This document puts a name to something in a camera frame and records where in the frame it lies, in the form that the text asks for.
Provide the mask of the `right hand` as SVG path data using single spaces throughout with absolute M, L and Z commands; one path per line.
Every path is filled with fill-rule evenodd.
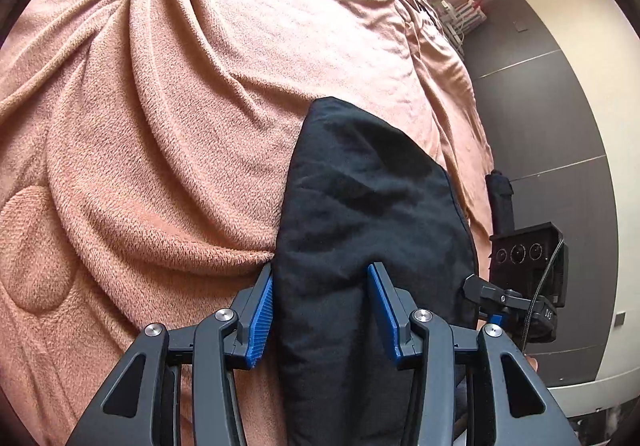
M 482 329 L 482 327 L 483 327 L 485 324 L 486 324 L 485 319 L 480 318 L 480 319 L 477 321 L 476 329 L 477 329 L 477 330 Z M 537 371 L 537 370 L 538 370 L 539 365 L 538 365 L 537 359 L 536 359 L 535 357 L 533 357 L 533 356 L 529 356 L 529 355 L 525 355 L 525 359 L 527 360 L 527 362 L 529 363 L 529 365 L 530 365 L 530 366 L 532 366 L 533 370 L 535 370 L 535 371 Z

